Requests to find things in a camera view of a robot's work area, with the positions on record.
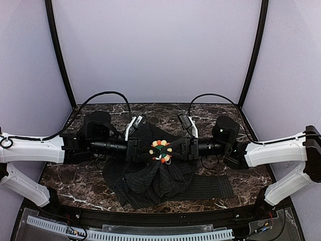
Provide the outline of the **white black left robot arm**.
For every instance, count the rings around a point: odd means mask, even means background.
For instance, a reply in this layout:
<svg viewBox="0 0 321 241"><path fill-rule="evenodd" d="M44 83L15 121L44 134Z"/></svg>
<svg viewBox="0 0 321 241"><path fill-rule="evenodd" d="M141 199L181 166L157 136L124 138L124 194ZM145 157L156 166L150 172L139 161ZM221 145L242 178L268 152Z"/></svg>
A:
<svg viewBox="0 0 321 241"><path fill-rule="evenodd" d="M123 156L129 161L139 158L145 147L140 141L130 139L145 122L146 116L139 113L131 119L124 134L111 124L111 116L96 111L85 116L83 129L77 137L22 137L1 134L1 184L30 200L38 207L58 201L57 192L40 185L20 172L15 161L50 162L75 164L81 155Z"/></svg>

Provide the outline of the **dark pinstriped garment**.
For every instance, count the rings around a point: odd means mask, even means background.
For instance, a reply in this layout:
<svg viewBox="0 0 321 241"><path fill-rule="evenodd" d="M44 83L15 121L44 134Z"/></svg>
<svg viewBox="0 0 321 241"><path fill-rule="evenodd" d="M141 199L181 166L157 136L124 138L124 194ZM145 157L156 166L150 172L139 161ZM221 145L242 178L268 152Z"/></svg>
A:
<svg viewBox="0 0 321 241"><path fill-rule="evenodd" d="M145 123L130 138L152 144L156 140L171 143L188 137L174 136L157 126ZM197 173L198 161L203 157L195 161L172 158L170 165L160 161L127 162L123 156L109 157L103 177L122 206L129 204L134 209L140 209L165 201L234 197L228 176L206 176Z"/></svg>

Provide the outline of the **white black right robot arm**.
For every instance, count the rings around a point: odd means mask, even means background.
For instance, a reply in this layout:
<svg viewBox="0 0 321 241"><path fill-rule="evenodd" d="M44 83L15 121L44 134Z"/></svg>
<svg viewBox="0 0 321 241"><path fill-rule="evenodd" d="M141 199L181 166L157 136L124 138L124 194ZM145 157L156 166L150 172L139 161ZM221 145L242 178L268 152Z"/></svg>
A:
<svg viewBox="0 0 321 241"><path fill-rule="evenodd" d="M320 133L314 126L307 126L304 132L285 139L238 142L240 126L228 116L217 118L211 138L198 137L198 129L190 116L183 116L182 122L192 128L192 136L166 144L161 149L163 154L187 161L222 155L223 162L234 170L298 162L283 178L260 190L255 201L257 207L271 208L308 184L320 182Z"/></svg>

